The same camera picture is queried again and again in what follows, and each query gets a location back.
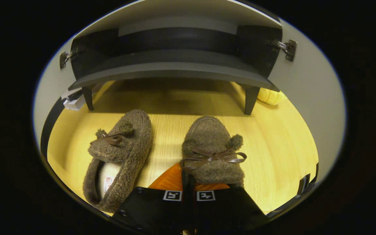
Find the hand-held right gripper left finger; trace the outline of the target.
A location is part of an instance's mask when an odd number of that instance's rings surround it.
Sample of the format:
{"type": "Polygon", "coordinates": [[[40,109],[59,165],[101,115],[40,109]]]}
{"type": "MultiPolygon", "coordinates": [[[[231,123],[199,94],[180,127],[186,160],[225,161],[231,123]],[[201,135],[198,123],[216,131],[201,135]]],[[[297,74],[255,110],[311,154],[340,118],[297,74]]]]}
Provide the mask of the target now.
{"type": "Polygon", "coordinates": [[[148,187],[135,187],[113,220],[142,234],[183,233],[183,171],[175,163],[148,187]]]}

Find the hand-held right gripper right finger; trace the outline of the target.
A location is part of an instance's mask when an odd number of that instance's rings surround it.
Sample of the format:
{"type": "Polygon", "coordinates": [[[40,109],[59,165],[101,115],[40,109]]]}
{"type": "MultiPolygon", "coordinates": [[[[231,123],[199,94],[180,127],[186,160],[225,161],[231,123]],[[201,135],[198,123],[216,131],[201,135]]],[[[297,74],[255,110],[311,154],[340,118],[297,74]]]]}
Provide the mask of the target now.
{"type": "Polygon", "coordinates": [[[194,191],[194,184],[189,175],[189,234],[253,234],[270,220],[241,186],[194,191]]]}

